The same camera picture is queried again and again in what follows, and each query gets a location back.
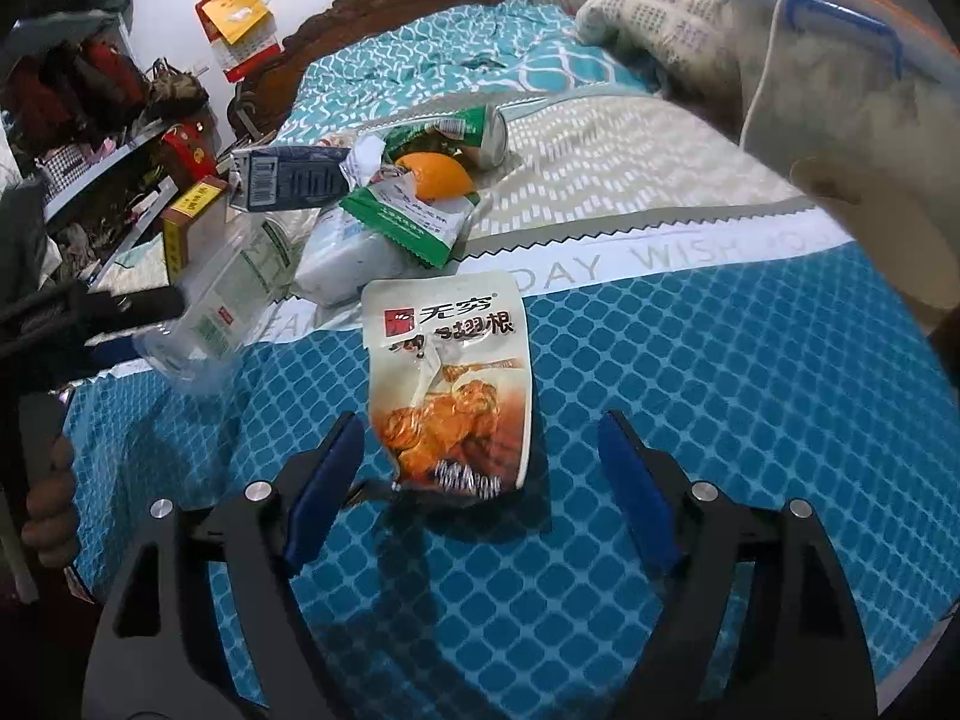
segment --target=green snack wrapper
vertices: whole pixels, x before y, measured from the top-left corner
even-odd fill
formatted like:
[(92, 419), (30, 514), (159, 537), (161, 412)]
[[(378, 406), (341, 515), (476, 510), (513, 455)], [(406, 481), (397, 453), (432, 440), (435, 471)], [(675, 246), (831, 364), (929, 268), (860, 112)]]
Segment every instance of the green snack wrapper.
[(433, 205), (421, 202), (416, 199), (411, 173), (357, 187), (340, 206), (434, 268), (446, 265), (451, 247), (473, 210), (472, 201), (466, 197)]
[(435, 151), (455, 154), (461, 146), (480, 148), (488, 112), (483, 106), (426, 119), (414, 124), (400, 124), (381, 135), (384, 153), (392, 161), (414, 151)]

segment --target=wooden headboard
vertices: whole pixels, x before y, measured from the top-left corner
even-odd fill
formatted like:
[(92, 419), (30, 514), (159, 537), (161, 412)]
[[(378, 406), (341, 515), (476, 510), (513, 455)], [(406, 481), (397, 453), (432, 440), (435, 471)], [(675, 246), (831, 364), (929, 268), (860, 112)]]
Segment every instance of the wooden headboard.
[(503, 0), (336, 0), (283, 39), (283, 52), (254, 70), (237, 87), (227, 120), (237, 137), (280, 129), (293, 108), (307, 66), (365, 37), (400, 28), (455, 5), (495, 5)]

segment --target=clear plastic bottle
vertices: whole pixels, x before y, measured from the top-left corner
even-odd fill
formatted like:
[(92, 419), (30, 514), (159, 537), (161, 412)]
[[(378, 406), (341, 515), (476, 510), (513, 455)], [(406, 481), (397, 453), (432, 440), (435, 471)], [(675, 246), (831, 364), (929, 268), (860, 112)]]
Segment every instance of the clear plastic bottle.
[(212, 394), (295, 266), (289, 232), (276, 218), (241, 214), (229, 223), (224, 245), (179, 281), (184, 315), (144, 330), (133, 344), (178, 389)]

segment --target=orange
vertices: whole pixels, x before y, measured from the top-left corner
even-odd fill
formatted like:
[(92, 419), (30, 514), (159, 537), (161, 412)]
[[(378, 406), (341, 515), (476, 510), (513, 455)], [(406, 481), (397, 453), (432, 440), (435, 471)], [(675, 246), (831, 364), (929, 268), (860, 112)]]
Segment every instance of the orange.
[(416, 180), (416, 197), (424, 202), (447, 200), (475, 190), (464, 166), (446, 154), (427, 151), (407, 154), (397, 165), (411, 170)]

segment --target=red bag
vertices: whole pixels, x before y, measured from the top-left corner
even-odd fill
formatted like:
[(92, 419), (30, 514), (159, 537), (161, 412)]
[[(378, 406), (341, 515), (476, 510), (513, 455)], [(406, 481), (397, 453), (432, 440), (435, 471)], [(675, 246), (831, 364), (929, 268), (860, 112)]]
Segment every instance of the red bag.
[(147, 79), (130, 57), (100, 38), (90, 38), (83, 43), (83, 56), (120, 88), (126, 108), (136, 109), (138, 113), (142, 110), (147, 103)]
[(170, 127), (160, 138), (160, 164), (166, 167), (180, 191), (186, 191), (201, 178), (217, 175), (213, 152), (192, 122)]
[(0, 103), (13, 113), (35, 154), (70, 143), (75, 124), (56, 90), (40, 80), (40, 62), (24, 56), (10, 72)]

